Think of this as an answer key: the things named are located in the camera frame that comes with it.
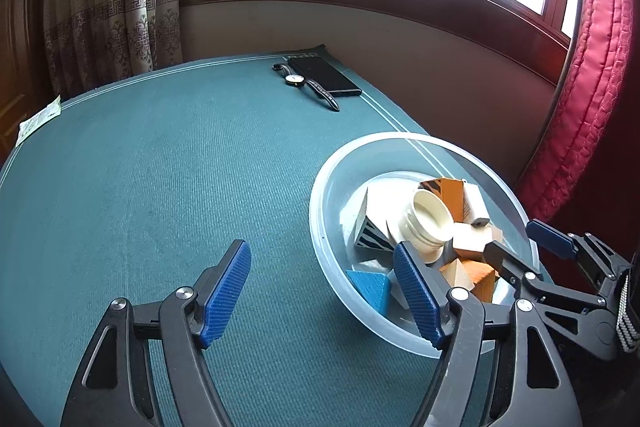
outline phone screen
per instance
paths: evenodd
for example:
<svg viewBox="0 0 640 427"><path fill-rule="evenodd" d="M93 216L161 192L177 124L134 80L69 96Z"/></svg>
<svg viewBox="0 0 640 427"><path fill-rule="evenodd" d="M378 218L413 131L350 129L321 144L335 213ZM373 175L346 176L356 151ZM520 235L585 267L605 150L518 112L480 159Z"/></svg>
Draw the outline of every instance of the phone screen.
<svg viewBox="0 0 640 427"><path fill-rule="evenodd" d="M357 96L362 90L322 57L290 58L289 66L297 73L315 80L333 96Z"/></svg>

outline clear plastic basin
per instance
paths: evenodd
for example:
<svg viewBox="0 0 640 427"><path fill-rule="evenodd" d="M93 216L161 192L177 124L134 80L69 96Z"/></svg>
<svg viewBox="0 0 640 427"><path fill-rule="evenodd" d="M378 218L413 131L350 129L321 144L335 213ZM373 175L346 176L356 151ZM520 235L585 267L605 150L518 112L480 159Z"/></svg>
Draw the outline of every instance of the clear plastic basin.
<svg viewBox="0 0 640 427"><path fill-rule="evenodd" d="M538 248L525 233L527 215L511 189L478 158L444 140L407 132L370 134L338 149L322 166L309 202L309 229L324 276L340 301L367 328L387 342L424 357L440 352L420 336L409 310L390 299L387 316L357 292L345 270L388 273L392 256L354 247L353 228L367 185L393 179L415 184L431 177L465 179L479 185L492 222L521 259L540 267ZM499 280L494 303L513 302L513 288ZM492 348L484 343L482 350Z"/></svg>

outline watch face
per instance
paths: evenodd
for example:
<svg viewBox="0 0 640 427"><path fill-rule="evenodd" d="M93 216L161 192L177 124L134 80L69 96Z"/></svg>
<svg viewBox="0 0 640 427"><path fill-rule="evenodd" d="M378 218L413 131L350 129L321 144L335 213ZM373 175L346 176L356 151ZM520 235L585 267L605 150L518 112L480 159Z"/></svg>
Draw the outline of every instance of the watch face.
<svg viewBox="0 0 640 427"><path fill-rule="evenodd" d="M288 74L284 81L289 84L289 86L302 86L305 82L305 77L299 74Z"/></svg>

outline table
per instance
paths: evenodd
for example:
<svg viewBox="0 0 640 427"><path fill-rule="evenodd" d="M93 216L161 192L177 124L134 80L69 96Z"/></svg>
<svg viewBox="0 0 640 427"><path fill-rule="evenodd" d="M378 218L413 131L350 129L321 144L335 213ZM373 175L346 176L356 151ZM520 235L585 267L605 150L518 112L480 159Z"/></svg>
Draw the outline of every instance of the table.
<svg viewBox="0 0 640 427"><path fill-rule="evenodd" d="M253 266L206 351L235 425L409 425L436 360L364 328L327 284L308 233L324 161L354 138L424 130L358 77L334 113L271 65L324 48L201 60L75 98L0 173L0 362L46 427L59 425L86 344L116 296L163 299L234 238ZM180 422L152 341L164 424ZM478 421L483 356L467 424Z"/></svg>

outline silver bolt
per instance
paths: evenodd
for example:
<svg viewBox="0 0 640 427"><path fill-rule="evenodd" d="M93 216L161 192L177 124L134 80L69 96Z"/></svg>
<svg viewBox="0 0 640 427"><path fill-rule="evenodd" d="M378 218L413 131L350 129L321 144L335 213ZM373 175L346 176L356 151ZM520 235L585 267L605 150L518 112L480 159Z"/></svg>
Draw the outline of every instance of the silver bolt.
<svg viewBox="0 0 640 427"><path fill-rule="evenodd" d="M456 301L466 301L469 298L469 292L464 288L456 287L451 289L451 296Z"/></svg>
<svg viewBox="0 0 640 427"><path fill-rule="evenodd" d="M178 299L191 299L193 297L193 288L189 288L188 286L183 286L182 288L178 288L175 291L175 296Z"/></svg>
<svg viewBox="0 0 640 427"><path fill-rule="evenodd" d="M120 311L121 309L124 308L124 306L127 305L127 301L122 298L122 297L118 297L117 299L113 299L113 301L111 301L111 304L109 305L109 308L111 308L113 311L117 312Z"/></svg>
<svg viewBox="0 0 640 427"><path fill-rule="evenodd" d="M527 299L518 299L516 301L516 306L523 312L530 312L533 309L533 304L527 301Z"/></svg>

